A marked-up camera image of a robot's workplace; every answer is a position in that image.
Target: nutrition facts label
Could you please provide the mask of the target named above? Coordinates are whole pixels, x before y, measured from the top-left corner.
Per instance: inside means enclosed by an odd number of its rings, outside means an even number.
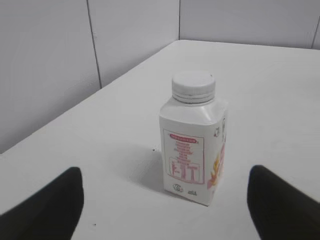
[[[184,182],[204,184],[204,138],[163,133],[166,173]]]

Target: white table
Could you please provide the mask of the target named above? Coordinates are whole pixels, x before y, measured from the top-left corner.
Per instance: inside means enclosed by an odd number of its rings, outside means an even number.
[[[230,103],[210,207],[162,186],[158,113],[182,70],[212,72]],[[5,152],[0,214],[78,166],[85,203],[75,240],[256,240],[251,167],[265,165],[320,201],[319,124],[320,51],[177,41]]]

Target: white wall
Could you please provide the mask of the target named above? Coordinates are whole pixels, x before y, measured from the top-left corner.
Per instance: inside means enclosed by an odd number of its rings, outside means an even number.
[[[179,0],[89,6],[103,86],[178,39]],[[0,0],[0,153],[98,89],[86,0]]]
[[[99,88],[86,0],[0,0],[0,152]]]
[[[178,39],[179,0],[89,0],[102,85]]]
[[[181,0],[181,39],[310,48],[320,0]]]

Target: white screw cap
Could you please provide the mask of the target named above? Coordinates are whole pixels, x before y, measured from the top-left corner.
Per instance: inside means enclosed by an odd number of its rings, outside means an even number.
[[[216,81],[207,71],[183,71],[172,78],[172,96],[183,103],[205,103],[215,98]]]

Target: white bottle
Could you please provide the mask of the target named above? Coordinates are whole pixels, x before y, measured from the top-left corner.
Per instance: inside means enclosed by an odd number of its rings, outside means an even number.
[[[160,110],[164,189],[208,206],[225,157],[227,107],[215,99],[205,71],[172,79],[172,98]]]

